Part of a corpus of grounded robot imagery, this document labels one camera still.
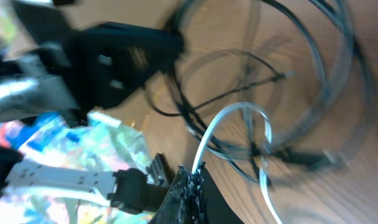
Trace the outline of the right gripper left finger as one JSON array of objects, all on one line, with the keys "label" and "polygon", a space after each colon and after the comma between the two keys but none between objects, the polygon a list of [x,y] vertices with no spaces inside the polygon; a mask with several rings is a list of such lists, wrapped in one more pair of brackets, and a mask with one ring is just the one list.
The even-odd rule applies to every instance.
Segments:
[{"label": "right gripper left finger", "polygon": [[173,179],[167,194],[149,224],[207,224],[204,179],[183,166]]}]

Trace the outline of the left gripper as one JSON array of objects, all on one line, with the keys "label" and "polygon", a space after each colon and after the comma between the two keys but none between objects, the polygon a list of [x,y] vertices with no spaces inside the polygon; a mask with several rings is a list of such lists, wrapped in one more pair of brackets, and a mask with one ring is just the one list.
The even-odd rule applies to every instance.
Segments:
[{"label": "left gripper", "polygon": [[173,67],[184,51],[179,32],[105,22],[71,34],[68,85],[79,107],[120,105],[157,72]]}]

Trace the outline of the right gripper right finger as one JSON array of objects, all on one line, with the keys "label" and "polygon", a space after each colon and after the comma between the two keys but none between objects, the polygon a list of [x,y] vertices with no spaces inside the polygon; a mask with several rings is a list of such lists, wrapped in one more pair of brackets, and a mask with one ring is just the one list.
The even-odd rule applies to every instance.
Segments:
[{"label": "right gripper right finger", "polygon": [[205,202],[205,216],[208,224],[243,224],[244,222],[236,215],[222,193],[215,184],[206,168],[201,171],[203,183],[203,201]]}]

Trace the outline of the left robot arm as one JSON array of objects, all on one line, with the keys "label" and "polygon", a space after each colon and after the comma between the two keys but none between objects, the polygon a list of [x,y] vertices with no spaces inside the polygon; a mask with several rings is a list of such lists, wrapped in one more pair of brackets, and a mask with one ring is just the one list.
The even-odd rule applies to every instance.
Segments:
[{"label": "left robot arm", "polygon": [[[119,106],[172,67],[183,49],[178,32],[108,22],[68,29],[16,60],[0,54],[0,122],[58,111],[85,124],[90,110]],[[157,211],[171,182],[161,155],[145,170],[83,171],[43,165],[0,146],[0,198],[56,195],[138,214]]]}]

